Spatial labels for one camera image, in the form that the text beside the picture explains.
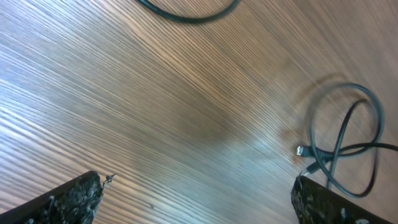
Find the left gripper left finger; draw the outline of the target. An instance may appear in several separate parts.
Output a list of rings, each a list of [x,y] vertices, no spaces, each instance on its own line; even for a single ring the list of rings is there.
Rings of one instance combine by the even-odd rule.
[[[96,171],[88,171],[1,214],[1,224],[92,223],[103,196]]]

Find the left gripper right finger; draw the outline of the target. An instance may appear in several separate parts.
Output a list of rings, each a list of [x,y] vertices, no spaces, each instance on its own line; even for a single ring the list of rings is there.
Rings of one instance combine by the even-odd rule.
[[[294,182],[291,201],[300,224],[388,223],[303,175]]]

